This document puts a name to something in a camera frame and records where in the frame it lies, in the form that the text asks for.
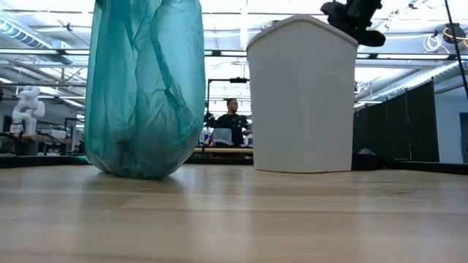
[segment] trash can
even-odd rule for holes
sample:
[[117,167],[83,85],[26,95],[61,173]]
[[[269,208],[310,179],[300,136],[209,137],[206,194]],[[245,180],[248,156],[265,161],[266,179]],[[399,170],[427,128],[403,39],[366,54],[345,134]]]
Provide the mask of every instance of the trash can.
[[275,23],[249,42],[255,169],[351,170],[357,47],[306,15]]

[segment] black partition wall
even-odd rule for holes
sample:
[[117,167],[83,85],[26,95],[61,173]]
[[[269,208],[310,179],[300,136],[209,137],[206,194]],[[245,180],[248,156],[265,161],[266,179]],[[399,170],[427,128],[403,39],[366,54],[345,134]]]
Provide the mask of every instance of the black partition wall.
[[434,84],[357,111],[353,150],[363,148],[387,159],[438,162]]

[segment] wooden surface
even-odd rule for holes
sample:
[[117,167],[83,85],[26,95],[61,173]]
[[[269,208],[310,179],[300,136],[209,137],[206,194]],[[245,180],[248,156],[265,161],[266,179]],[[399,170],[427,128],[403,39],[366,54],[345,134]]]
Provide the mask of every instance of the wooden surface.
[[60,143],[63,143],[63,144],[69,144],[72,142],[72,139],[68,139],[68,138],[51,138],[51,137],[48,137],[48,136],[44,136],[44,135],[23,135],[21,137],[22,140],[25,140],[25,141],[32,141],[32,142],[60,142]]
[[467,262],[468,177],[0,170],[0,262]]

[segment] plastic bag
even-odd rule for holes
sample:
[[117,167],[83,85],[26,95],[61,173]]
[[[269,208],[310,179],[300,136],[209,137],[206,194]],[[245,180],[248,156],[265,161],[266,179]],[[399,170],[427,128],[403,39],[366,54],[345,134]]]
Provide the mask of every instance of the plastic bag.
[[205,55],[198,0],[97,0],[85,140],[99,169],[163,179],[203,125]]

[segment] person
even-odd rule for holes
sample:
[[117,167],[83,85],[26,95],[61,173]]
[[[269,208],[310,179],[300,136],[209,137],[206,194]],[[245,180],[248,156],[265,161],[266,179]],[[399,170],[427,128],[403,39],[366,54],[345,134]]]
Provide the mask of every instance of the person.
[[248,134],[250,132],[249,130],[242,132],[242,128],[249,128],[247,118],[237,114],[237,99],[227,99],[226,105],[227,114],[218,118],[216,126],[218,128],[230,129],[232,132],[231,140],[233,142],[233,146],[241,146],[244,144],[244,134]]

